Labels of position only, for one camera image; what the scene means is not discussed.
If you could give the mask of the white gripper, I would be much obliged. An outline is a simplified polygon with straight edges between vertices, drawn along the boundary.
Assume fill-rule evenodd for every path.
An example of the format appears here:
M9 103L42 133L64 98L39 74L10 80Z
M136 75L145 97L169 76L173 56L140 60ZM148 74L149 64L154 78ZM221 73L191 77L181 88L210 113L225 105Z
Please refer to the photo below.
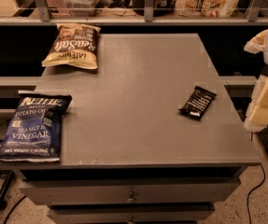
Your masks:
M268 125L268 77L260 75L256 80L251 102L247 107L244 127L258 133Z

